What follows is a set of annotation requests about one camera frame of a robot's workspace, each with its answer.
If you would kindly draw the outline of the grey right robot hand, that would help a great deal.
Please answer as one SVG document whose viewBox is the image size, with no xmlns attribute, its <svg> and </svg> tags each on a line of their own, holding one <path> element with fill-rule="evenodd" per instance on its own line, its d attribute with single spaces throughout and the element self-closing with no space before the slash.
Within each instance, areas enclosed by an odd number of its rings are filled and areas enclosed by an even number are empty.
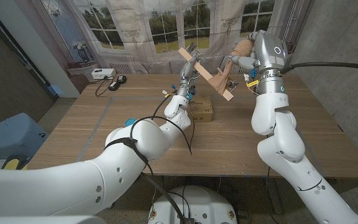
<svg viewBox="0 0 358 224">
<path fill-rule="evenodd" d="M 251 32 L 248 37 L 253 42 L 250 55 L 227 56 L 228 60 L 244 69 L 256 69 L 260 73 L 269 70 L 279 70 L 285 66 L 287 48 L 277 37 L 264 30 Z"/>
</svg>

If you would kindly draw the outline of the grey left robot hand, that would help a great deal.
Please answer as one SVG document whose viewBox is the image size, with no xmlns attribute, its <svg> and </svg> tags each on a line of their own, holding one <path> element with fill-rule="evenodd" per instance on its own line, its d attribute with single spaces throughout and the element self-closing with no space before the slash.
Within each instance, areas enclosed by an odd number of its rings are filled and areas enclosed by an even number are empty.
<svg viewBox="0 0 358 224">
<path fill-rule="evenodd" d="M 192 95 L 196 94 L 196 82 L 200 75 L 197 70 L 193 67 L 196 62 L 200 60 L 200 54 L 194 54 L 190 61 L 184 64 L 180 75 L 180 87 L 177 90 L 177 95 L 186 98 L 188 93 Z"/>
</svg>

